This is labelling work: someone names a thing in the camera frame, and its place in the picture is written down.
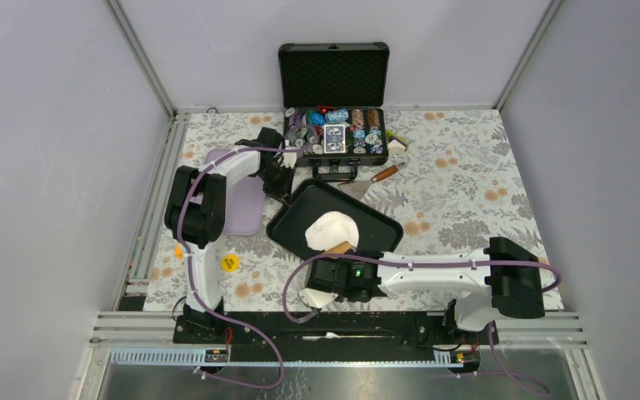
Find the wooden rolling pin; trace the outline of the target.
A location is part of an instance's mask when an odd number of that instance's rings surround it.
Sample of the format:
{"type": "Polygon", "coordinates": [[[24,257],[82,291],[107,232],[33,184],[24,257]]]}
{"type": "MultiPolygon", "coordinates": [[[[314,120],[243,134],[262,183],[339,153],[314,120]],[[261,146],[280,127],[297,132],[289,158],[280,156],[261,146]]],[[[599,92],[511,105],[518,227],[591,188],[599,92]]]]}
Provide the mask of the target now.
{"type": "Polygon", "coordinates": [[[354,250],[354,246],[350,242],[344,241],[339,243],[338,245],[335,245],[334,247],[329,248],[328,250],[325,251],[325,253],[332,254],[332,255],[347,254],[353,250],[354,250]]]}

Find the black baking tray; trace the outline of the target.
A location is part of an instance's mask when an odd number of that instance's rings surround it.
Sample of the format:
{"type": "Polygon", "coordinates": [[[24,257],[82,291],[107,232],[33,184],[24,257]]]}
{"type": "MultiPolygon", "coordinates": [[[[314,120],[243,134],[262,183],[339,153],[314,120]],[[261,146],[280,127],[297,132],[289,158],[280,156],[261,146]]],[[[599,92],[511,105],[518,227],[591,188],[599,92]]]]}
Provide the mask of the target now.
{"type": "Polygon", "coordinates": [[[310,258],[319,251],[307,245],[305,232],[328,212],[340,212],[353,219],[360,250],[392,252],[403,238],[399,222],[316,178],[301,182],[292,193],[292,203],[283,206],[268,223],[266,234],[293,255],[310,258]]]}

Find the white dough disc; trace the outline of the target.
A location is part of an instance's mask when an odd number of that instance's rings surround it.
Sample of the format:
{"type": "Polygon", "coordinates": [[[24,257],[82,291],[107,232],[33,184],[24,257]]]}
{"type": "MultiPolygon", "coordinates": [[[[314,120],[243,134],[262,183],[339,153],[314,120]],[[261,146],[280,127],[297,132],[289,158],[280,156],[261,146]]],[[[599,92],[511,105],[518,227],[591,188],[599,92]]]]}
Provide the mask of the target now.
{"type": "Polygon", "coordinates": [[[348,215],[331,211],[325,212],[313,222],[304,236],[307,246],[316,251],[327,251],[343,243],[355,248],[359,242],[359,229],[358,224],[348,215]]]}

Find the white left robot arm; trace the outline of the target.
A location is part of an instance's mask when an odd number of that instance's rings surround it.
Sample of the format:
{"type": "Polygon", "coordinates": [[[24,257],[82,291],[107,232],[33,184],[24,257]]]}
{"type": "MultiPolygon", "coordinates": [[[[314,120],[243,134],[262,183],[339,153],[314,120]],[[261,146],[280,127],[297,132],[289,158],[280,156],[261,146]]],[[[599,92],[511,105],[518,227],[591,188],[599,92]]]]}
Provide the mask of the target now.
{"type": "Polygon", "coordinates": [[[202,167],[178,167],[173,175],[164,224],[182,247],[187,293],[182,320],[207,343],[225,331],[216,244],[226,222],[228,189],[244,178],[262,180],[266,196],[288,200],[303,149],[271,128],[243,139],[202,167]]]}

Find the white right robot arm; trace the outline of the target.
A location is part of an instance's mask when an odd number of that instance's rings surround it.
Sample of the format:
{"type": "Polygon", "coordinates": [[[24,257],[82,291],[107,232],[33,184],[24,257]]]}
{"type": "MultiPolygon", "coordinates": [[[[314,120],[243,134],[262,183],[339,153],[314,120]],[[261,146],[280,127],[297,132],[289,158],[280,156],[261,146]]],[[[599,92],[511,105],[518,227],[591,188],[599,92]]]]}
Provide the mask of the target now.
{"type": "Polygon", "coordinates": [[[492,237],[485,248],[448,255],[395,252],[348,252],[315,257],[298,296],[319,310],[347,300],[418,290],[456,290],[462,296],[447,306],[444,330],[465,343],[497,317],[539,319],[545,315],[538,258],[505,237],[492,237]]]}

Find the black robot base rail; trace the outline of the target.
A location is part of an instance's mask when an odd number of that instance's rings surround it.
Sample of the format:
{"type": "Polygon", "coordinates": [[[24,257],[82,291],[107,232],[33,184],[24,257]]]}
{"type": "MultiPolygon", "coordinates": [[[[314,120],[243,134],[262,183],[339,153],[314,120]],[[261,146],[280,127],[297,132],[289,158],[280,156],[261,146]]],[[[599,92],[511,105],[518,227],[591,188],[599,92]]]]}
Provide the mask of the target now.
{"type": "Polygon", "coordinates": [[[479,332],[459,330],[446,322],[440,312],[322,312],[310,321],[297,324],[282,312],[230,312],[226,318],[242,326],[208,314],[195,320],[187,315],[176,318],[172,340],[176,344],[260,344],[264,339],[250,326],[258,328],[274,342],[317,340],[321,338],[376,338],[407,343],[410,346],[455,346],[498,342],[496,328],[479,332]]]}

